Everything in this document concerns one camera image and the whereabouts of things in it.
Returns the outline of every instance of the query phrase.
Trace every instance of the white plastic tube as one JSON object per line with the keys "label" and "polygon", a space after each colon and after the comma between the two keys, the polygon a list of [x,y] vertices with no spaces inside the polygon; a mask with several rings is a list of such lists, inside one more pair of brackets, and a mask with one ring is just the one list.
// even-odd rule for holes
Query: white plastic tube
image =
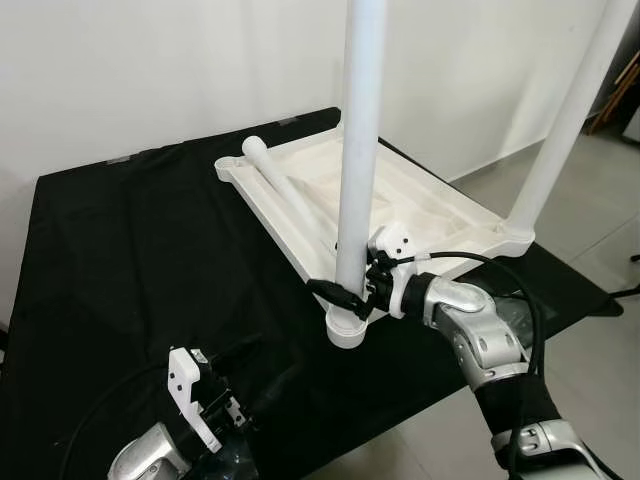
{"label": "white plastic tube", "polygon": [[[386,0],[352,0],[346,40],[346,115],[338,221],[336,282],[362,295],[378,148]],[[358,346],[366,322],[342,309],[327,314],[327,333],[343,348]]]}
{"label": "white plastic tube", "polygon": [[533,227],[580,133],[636,0],[609,0],[560,111],[503,228],[533,237]]}
{"label": "white plastic tube", "polygon": [[260,137],[251,136],[242,142],[242,153],[264,175],[271,186],[278,192],[289,205],[299,214],[300,219],[307,224],[312,233],[317,236],[325,246],[329,245],[326,234],[313,215],[306,200],[300,195],[289,179],[275,165],[267,146]]}

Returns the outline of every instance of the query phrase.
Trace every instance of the white wall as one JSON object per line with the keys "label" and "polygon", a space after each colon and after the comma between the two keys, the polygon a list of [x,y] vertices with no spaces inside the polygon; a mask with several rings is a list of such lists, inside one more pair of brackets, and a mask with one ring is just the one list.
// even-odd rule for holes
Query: white wall
{"label": "white wall", "polygon": [[[547,133],[604,0],[390,0],[381,134],[453,178]],[[345,1],[4,0],[0,323],[41,174],[339,105]]]}

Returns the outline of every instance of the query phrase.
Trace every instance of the table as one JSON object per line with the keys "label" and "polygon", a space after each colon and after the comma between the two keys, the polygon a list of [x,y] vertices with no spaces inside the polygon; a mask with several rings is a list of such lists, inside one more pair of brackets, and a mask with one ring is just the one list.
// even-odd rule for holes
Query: table
{"label": "table", "polygon": [[[0,473],[55,478],[95,398],[172,345],[215,353],[259,332],[230,376],[241,401],[293,364],[302,374],[250,438],[265,479],[300,478],[465,385],[434,331],[383,318],[355,350],[325,334],[324,311],[213,162],[248,135],[273,146],[336,125],[335,108],[192,140],[38,180],[0,378]],[[553,335],[609,295],[537,244],[500,259],[530,286]],[[494,291],[490,267],[464,276]],[[163,375],[125,389],[83,432],[69,478],[104,479],[117,451],[171,405]]]}

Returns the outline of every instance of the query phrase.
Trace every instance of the black tablecloth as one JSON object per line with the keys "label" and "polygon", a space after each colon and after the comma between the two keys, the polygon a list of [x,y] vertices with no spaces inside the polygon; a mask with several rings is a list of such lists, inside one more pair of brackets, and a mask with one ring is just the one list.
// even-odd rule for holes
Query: black tablecloth
{"label": "black tablecloth", "polygon": [[[232,384],[251,402],[302,374],[251,440],[266,479],[299,478],[464,385],[449,345],[410,321],[374,323],[333,347],[324,312],[213,162],[260,135],[276,145],[333,127],[337,109],[147,151],[38,180],[0,379],[0,477],[55,478],[70,433],[107,387],[172,345],[215,353],[259,332]],[[538,245],[503,259],[549,311],[549,334],[619,307]],[[488,267],[465,276],[495,289]],[[162,419],[164,375],[111,399],[87,426],[69,478],[104,479],[117,451]]]}

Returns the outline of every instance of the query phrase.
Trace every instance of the tiled floor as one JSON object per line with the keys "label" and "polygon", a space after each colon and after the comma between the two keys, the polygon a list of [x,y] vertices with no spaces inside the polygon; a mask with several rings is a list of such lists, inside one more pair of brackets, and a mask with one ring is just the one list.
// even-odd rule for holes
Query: tiled floor
{"label": "tiled floor", "polygon": [[[506,215],[539,146],[457,182]],[[640,282],[640,148],[581,136],[536,226],[537,239],[607,290]],[[547,383],[561,413],[625,479],[640,478],[640,298],[620,318],[587,318],[548,342]],[[307,480],[502,480],[473,395],[457,392]]]}

